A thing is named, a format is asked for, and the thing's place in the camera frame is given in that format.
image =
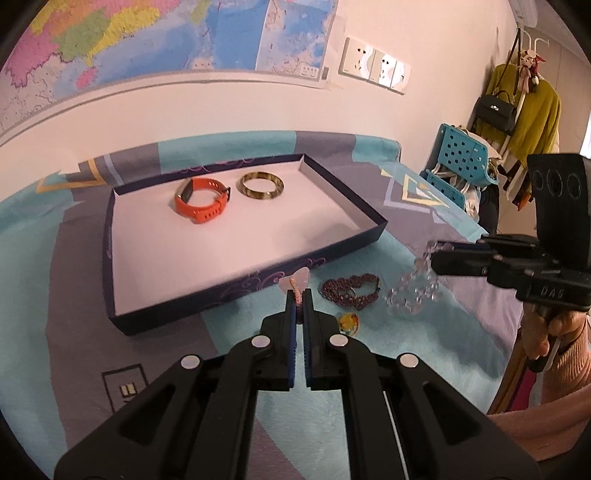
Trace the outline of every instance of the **red beaded bracelet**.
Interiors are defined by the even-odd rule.
[[[375,291],[369,295],[358,296],[354,288],[361,288],[366,283],[375,283]],[[354,307],[357,310],[363,310],[378,299],[379,289],[379,277],[371,273],[364,273],[363,275],[352,275],[349,278],[326,280],[320,286],[320,294],[326,300],[330,300],[340,307]]]

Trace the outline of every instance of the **blue bedsheet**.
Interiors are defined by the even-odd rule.
[[[0,410],[48,476],[67,448],[123,405],[115,398],[119,384],[133,381],[140,391],[187,353],[226,353],[254,335],[263,317],[284,308],[285,297],[273,286],[123,336],[106,318],[101,286],[111,187],[198,164],[291,153],[313,157],[389,220],[375,244],[313,270],[313,291],[327,278],[366,271],[391,286],[427,240],[473,241],[482,233],[399,163],[396,142],[356,135],[246,132],[180,139],[104,155],[80,164],[80,173],[27,187],[0,203]],[[388,316],[384,302],[375,302],[361,313],[358,338],[383,355],[417,353],[485,411],[504,372],[520,307],[511,292],[485,282],[447,279],[445,285],[444,299],[416,316]],[[340,312],[318,295],[314,302],[324,312]],[[299,336],[295,388],[259,397],[249,478],[348,478],[340,397],[305,387]]]

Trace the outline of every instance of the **yellow pendant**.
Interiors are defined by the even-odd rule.
[[[356,313],[345,313],[339,318],[339,329],[342,334],[350,337],[354,336],[359,330],[359,317]]]

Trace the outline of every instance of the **metal rivet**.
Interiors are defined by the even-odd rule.
[[[412,353],[405,353],[400,357],[400,363],[406,368],[415,368],[418,365],[418,358]]]
[[[251,340],[252,346],[265,348],[271,344],[271,339],[265,335],[257,335]]]
[[[181,360],[181,367],[187,370],[192,370],[193,368],[197,368],[200,363],[201,360],[197,355],[187,355]]]
[[[337,333],[330,337],[329,342],[333,346],[345,346],[349,342],[349,339],[345,335]]]

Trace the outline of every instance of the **white wall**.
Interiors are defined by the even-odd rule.
[[[405,96],[340,75],[328,90],[265,83],[168,85],[75,107],[0,147],[0,199],[55,171],[150,142],[225,131],[312,130],[398,140],[427,161],[442,122],[467,123],[515,35],[508,0],[340,0],[346,35],[412,65]],[[339,51],[341,45],[333,46]]]

